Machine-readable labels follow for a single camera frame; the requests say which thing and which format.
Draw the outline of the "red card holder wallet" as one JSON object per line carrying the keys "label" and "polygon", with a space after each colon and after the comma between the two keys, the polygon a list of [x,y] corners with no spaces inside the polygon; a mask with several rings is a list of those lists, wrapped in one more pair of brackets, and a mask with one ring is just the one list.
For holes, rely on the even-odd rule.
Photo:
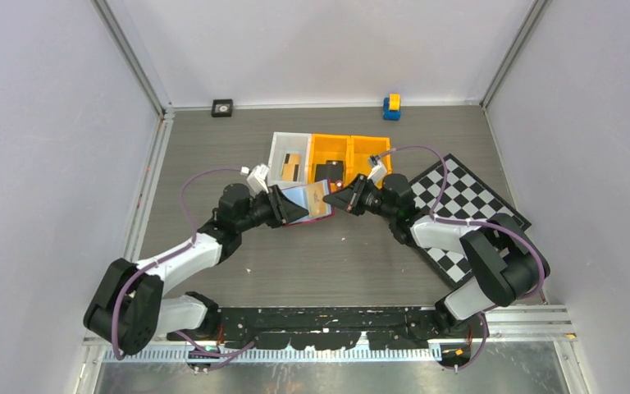
{"label": "red card holder wallet", "polygon": [[290,226],[316,222],[331,218],[335,215],[335,209],[331,204],[324,201],[337,188],[332,189],[332,184],[328,180],[316,181],[303,186],[294,186],[283,190],[284,195],[297,204],[305,208],[308,214],[292,223]]}

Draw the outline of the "dark grey credit card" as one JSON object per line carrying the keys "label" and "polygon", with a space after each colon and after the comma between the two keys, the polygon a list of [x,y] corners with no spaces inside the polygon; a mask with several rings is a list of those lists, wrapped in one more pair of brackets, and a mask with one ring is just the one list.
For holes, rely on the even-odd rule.
{"label": "dark grey credit card", "polygon": [[327,180],[333,184],[343,184],[345,179],[345,163],[340,160],[328,160],[315,167],[315,181]]}

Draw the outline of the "orange gold credit card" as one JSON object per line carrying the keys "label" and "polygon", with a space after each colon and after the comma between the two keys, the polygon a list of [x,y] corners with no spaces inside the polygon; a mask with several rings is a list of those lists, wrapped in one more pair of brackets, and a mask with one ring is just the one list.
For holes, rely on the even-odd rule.
{"label": "orange gold credit card", "polygon": [[287,153],[284,156],[284,165],[285,166],[295,166],[300,165],[301,163],[301,155],[298,153]]}

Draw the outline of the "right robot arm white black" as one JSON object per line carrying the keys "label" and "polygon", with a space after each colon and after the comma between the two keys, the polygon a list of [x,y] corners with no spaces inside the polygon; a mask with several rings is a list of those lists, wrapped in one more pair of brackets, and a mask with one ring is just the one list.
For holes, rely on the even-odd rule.
{"label": "right robot arm white black", "polygon": [[373,213],[384,218],[402,245],[455,252],[468,261],[473,277],[436,302],[440,333],[456,337],[472,316],[541,290],[549,265],[512,217],[497,213],[487,220],[443,218],[417,207],[414,198],[407,178],[393,173],[380,186],[359,175],[324,201],[356,216]]}

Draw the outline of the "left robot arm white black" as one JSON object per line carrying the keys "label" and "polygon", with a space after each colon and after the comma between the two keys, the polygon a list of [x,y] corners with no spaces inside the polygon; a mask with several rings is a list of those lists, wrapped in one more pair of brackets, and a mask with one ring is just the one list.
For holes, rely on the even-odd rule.
{"label": "left robot arm white black", "polygon": [[98,285],[83,324],[112,345],[115,356],[139,353],[155,337],[189,329],[200,340],[212,338],[219,319],[212,301],[166,293],[204,269],[227,260],[241,246],[244,232],[263,224],[279,228],[308,216],[278,186],[251,195],[243,184],[223,190],[210,219],[183,243],[167,252],[132,263],[110,263]]}

